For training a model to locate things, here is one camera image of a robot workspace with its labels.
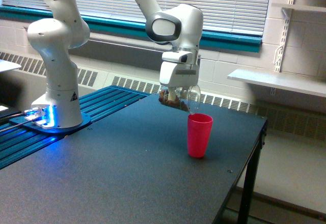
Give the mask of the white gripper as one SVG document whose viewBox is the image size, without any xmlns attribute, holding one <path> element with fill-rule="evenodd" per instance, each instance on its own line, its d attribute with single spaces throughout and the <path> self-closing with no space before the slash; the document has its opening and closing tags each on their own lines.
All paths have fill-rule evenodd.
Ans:
<svg viewBox="0 0 326 224">
<path fill-rule="evenodd" d="M 168 87 L 168 99 L 177 99 L 177 87 L 196 86 L 199 80 L 198 53 L 166 51 L 162 54 L 159 82 Z"/>
</svg>

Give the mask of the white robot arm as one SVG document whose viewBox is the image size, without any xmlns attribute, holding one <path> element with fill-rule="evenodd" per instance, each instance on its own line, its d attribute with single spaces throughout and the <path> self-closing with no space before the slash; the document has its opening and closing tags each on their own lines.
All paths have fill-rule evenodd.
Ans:
<svg viewBox="0 0 326 224">
<path fill-rule="evenodd" d="M 77 66 L 68 51 L 87 43 L 90 29 L 82 19 L 76 0 L 44 0 L 52 18 L 32 22 L 28 41 L 42 57 L 46 69 L 46 91 L 32 103 L 42 111 L 37 124 L 46 130 L 65 129 L 83 122 L 78 97 Z M 198 90 L 199 43 L 203 12 L 180 4 L 163 10 L 156 0 L 135 0 L 145 19 L 145 31 L 155 43 L 171 44 L 162 54 L 159 82 L 161 104 L 189 110 L 191 91 Z"/>
</svg>

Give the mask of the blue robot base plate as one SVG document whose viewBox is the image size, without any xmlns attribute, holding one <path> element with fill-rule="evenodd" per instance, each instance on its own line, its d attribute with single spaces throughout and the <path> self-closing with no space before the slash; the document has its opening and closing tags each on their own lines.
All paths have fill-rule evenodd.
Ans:
<svg viewBox="0 0 326 224">
<path fill-rule="evenodd" d="M 91 124 L 91 117 L 86 114 L 86 113 L 82 113 L 82 119 L 83 122 L 77 126 L 74 127 L 69 127 L 69 128 L 53 128 L 53 129 L 44 129 L 40 126 L 34 125 L 32 122 L 28 122 L 26 124 L 23 125 L 23 127 L 34 130 L 34 131 L 38 131 L 38 132 L 42 132 L 45 134 L 63 134 L 63 135 L 69 135 L 72 134 L 80 129 L 85 128 L 86 126 L 88 126 L 89 124 Z"/>
</svg>

